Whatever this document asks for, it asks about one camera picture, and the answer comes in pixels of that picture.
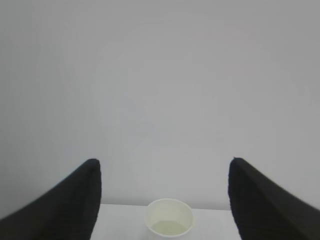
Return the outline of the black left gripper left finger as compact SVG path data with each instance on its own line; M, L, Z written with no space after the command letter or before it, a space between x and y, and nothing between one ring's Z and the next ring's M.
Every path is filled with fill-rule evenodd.
M101 198L101 165L88 159L44 195L1 219L0 238L89 240Z

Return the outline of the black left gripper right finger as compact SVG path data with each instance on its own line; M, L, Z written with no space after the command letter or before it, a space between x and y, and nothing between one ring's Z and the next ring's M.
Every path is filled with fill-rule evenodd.
M320 211L242 158L229 165L230 209L243 240L318 240Z

